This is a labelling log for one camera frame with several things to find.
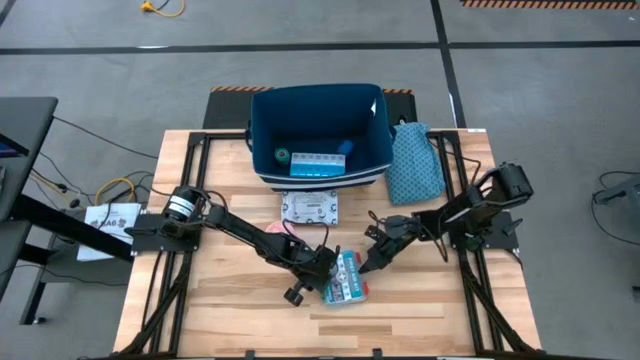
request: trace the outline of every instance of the black table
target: black table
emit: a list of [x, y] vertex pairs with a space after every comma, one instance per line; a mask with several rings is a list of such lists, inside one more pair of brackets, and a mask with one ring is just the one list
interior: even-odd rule
[[[133, 263], [131, 246], [64, 212], [54, 210], [22, 194], [33, 164], [53, 122], [56, 98], [0, 98], [0, 139], [10, 139], [23, 148], [19, 157], [0, 158], [5, 177], [0, 192], [0, 299], [4, 295], [18, 259], [46, 266], [60, 275], [86, 278], [87, 273], [118, 274], [130, 271], [130, 265], [82, 264], [75, 261], [75, 253], [58, 236], [71, 239], [114, 256], [117, 262]], [[26, 243], [32, 225], [54, 233], [47, 248]], [[21, 323], [31, 324], [47, 282], [69, 282], [40, 270], [27, 301]]]

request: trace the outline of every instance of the gray concrete floor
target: gray concrete floor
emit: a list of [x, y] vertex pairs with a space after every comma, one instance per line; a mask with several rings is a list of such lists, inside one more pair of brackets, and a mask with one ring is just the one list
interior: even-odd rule
[[[185, 14], [173, 20], [140, 14], [138, 5], [17, 0], [0, 28], [0, 48], [437, 38], [428, 1], [187, 0]], [[168, 11], [177, 5], [172, 0]], [[468, 9], [455, 0], [441, 5], [451, 41], [640, 39], [640, 13], [634, 11]], [[536, 190], [515, 213], [525, 219], [518, 234], [544, 348], [640, 358], [640, 304], [630, 291], [640, 283], [640, 247], [600, 233], [588, 208], [598, 174], [640, 169], [640, 48], [452, 53], [468, 126], [487, 128], [496, 160], [521, 163]], [[421, 121], [454, 126], [437, 50], [0, 56], [0, 78], [0, 96], [56, 96], [58, 116], [149, 153], [157, 153], [165, 129], [202, 124], [215, 85], [367, 81], [412, 88]], [[155, 168], [151, 160], [60, 123], [43, 152], [88, 192], [115, 176]], [[44, 159], [36, 168], [59, 179]], [[32, 184], [25, 192], [47, 201]], [[598, 210], [605, 226], [638, 241], [637, 221], [628, 218], [624, 204]], [[30, 238], [44, 240], [38, 231]], [[39, 314], [51, 322], [18, 326], [32, 270], [16, 271], [0, 303], [0, 358], [106, 355], [125, 289], [49, 286]]]

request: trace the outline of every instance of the wooden tabletop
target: wooden tabletop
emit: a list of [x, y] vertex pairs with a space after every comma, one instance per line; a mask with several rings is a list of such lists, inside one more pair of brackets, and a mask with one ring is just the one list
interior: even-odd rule
[[[170, 193], [180, 183], [189, 132], [165, 133], [155, 189]], [[482, 161], [480, 174], [494, 166], [486, 132], [459, 130], [459, 134], [463, 155]], [[457, 179], [453, 156], [450, 164], [452, 177]], [[474, 166], [466, 164], [469, 178]], [[192, 179], [196, 171], [197, 160]], [[254, 173], [244, 141], [214, 140], [205, 188], [221, 192], [231, 212], [259, 228], [280, 220], [281, 196]], [[340, 189], [339, 225], [331, 228], [328, 246], [339, 244], [366, 257], [373, 244], [363, 235], [371, 223], [367, 210], [379, 217], [408, 215], [437, 208], [445, 201], [443, 194], [417, 205], [391, 206], [384, 178], [370, 186]], [[165, 197], [152, 194], [150, 212], [161, 211], [165, 202]], [[312, 247], [324, 235], [324, 230], [316, 228], [298, 226], [296, 231]], [[194, 255], [179, 356], [244, 356], [250, 349], [257, 356], [370, 356], [373, 348], [396, 356], [473, 354], [457, 257], [449, 251], [452, 256], [444, 263], [433, 243], [415, 242], [384, 270], [364, 275], [370, 288], [365, 302], [327, 307], [314, 291], [304, 293], [302, 305], [296, 308], [282, 297], [296, 282], [292, 274], [268, 265], [244, 243], [205, 230]], [[539, 347], [520, 266], [505, 251], [488, 250], [485, 256], [498, 308], [526, 342]], [[140, 330], [155, 258], [154, 253], [136, 257], [114, 350], [128, 345]], [[161, 272], [156, 277], [150, 312], [155, 307]], [[486, 315], [481, 306], [478, 308], [485, 346], [491, 348]], [[160, 349], [168, 346], [172, 319], [170, 312]]]

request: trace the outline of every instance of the blue plastic container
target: blue plastic container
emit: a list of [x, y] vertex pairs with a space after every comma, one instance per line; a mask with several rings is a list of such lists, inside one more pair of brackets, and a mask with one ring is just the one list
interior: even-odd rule
[[[395, 129], [389, 125], [382, 89], [372, 84], [279, 88], [253, 95], [246, 131], [255, 172], [275, 191], [319, 191], [368, 185], [391, 165]], [[295, 177], [278, 165], [277, 148], [289, 153], [333, 154], [353, 143], [344, 175]]]

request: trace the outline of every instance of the small white box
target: small white box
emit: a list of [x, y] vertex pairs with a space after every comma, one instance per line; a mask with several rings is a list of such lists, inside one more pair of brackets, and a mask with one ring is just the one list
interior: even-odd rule
[[282, 220], [296, 223], [338, 224], [338, 191], [283, 192]]

